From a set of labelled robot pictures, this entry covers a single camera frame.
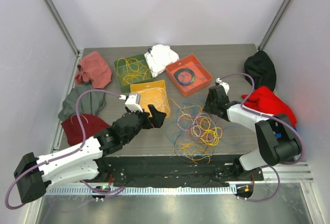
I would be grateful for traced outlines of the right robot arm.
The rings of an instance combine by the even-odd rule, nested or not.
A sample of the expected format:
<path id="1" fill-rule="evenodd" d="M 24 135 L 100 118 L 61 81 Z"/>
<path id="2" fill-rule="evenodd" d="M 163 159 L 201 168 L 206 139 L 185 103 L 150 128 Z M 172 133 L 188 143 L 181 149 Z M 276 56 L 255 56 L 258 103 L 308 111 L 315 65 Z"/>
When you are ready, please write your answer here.
<path id="1" fill-rule="evenodd" d="M 257 168 L 289 163 L 302 155 L 301 139 L 286 114 L 274 116 L 249 109 L 238 101 L 230 101 L 220 84 L 208 89 L 203 110 L 255 132 L 258 148 L 233 161 L 233 174 L 238 180 L 245 180 Z"/>

